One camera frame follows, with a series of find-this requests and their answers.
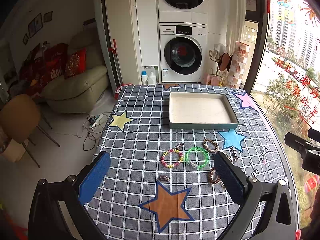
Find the picture frame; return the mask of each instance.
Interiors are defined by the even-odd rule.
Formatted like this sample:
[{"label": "picture frame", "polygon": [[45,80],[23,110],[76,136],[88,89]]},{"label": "picture frame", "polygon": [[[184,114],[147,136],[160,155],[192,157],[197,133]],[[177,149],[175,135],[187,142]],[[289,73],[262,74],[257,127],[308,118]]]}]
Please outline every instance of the picture frame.
[{"label": "picture frame", "polygon": [[32,38],[39,30],[43,27],[42,23],[42,16],[39,13],[29,24],[28,24],[28,31],[29,31],[29,38]]},{"label": "picture frame", "polygon": [[47,22],[51,22],[52,21],[52,13],[53,11],[51,12],[47,12],[43,15],[43,22],[44,23],[47,23]]},{"label": "picture frame", "polygon": [[23,37],[22,42],[23,42],[24,45],[26,45],[28,43],[28,41],[29,41],[29,37],[28,37],[27,34],[25,34],[24,37]]}]

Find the plaid tablecloth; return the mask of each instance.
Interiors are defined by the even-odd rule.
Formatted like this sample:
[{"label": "plaid tablecloth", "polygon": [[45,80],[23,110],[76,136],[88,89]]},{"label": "plaid tablecloth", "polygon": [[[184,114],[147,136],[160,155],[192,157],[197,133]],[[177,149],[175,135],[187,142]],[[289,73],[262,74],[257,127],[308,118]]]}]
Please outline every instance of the plaid tablecloth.
[{"label": "plaid tablecloth", "polygon": [[[209,165],[200,171],[186,163],[172,169],[161,165],[162,153],[179,142],[184,142],[183,153],[194,146],[202,147],[204,138],[217,142],[220,149],[224,142],[217,130],[171,130],[170,91],[226,94],[239,120],[236,131],[246,136],[241,142],[243,152],[236,150],[239,159],[234,165],[250,175],[252,163],[259,171],[256,177],[260,181],[277,182],[285,177],[279,153],[260,115],[251,108],[239,109],[240,100],[231,93],[243,94],[243,90],[197,84],[179,86],[127,86],[121,90],[112,114],[127,111],[127,116],[135,120],[126,124],[122,132],[118,127],[108,127],[113,120],[109,117],[95,155],[102,150],[110,153],[111,167],[87,205],[92,219],[108,239],[212,240],[220,235],[239,208],[221,183],[208,183],[212,157]],[[260,160],[261,148],[267,152],[266,165]],[[223,151],[230,156],[229,149]],[[166,156],[166,161],[174,163],[177,157],[176,154]],[[193,154],[190,158],[196,162],[204,160],[202,154]],[[156,216],[137,205],[155,197],[156,180],[163,174],[171,178],[170,183],[163,183],[171,192],[191,187],[185,208],[195,221],[172,221],[158,233]],[[252,235],[263,207],[264,203],[260,203],[243,239]]]}]

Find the floor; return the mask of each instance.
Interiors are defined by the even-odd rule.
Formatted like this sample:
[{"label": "floor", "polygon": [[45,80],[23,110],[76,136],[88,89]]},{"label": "floor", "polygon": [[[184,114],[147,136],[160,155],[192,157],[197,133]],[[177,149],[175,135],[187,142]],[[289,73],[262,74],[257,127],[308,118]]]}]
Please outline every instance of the floor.
[{"label": "floor", "polygon": [[[106,90],[90,115],[111,112],[115,102],[112,92]],[[38,168],[27,154],[16,163],[9,163],[0,156],[0,203],[7,208],[13,221],[24,228],[28,227],[30,206],[38,180],[45,178],[48,182],[56,182],[64,180],[70,174],[78,174],[91,162],[95,152],[95,148],[83,150],[87,132],[82,131],[82,126],[88,114],[57,114],[48,105],[41,105],[41,110],[53,130],[42,120],[40,125],[61,147],[36,129],[30,136],[36,146],[29,144],[29,149],[41,168]],[[106,120],[107,116],[102,118],[103,126]],[[102,131],[101,127],[96,129],[96,132],[99,131]],[[93,144],[94,141],[87,139],[84,148],[90,149]]]}]

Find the green bangle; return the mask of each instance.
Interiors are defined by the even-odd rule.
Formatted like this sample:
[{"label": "green bangle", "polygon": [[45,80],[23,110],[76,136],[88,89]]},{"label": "green bangle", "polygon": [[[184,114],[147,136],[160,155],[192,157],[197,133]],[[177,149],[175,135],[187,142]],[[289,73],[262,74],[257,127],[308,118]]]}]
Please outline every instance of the green bangle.
[{"label": "green bangle", "polygon": [[[190,153],[190,152],[193,152],[193,151],[199,151],[199,152],[202,152],[202,153],[204,154],[204,156],[205,156],[205,163],[204,163],[204,164],[198,165],[197,163],[189,160],[189,153]],[[192,147],[192,148],[189,149],[188,152],[185,154],[184,158],[185,158],[185,161],[186,161],[186,163],[187,163],[188,165],[190,165],[190,166],[193,167],[193,168],[198,168],[198,169],[203,168],[203,167],[206,166],[207,163],[209,162],[209,154],[208,154],[208,152],[207,152],[205,149],[201,148],[201,147]]]}]

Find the shallow box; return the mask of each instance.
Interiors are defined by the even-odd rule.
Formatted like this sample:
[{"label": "shallow box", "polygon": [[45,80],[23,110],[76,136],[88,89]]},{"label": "shallow box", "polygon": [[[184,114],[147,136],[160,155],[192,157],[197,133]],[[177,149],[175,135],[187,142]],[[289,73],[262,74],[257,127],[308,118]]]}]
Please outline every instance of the shallow box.
[{"label": "shallow box", "polygon": [[238,118],[225,94],[170,92],[171,129],[236,129]]}]

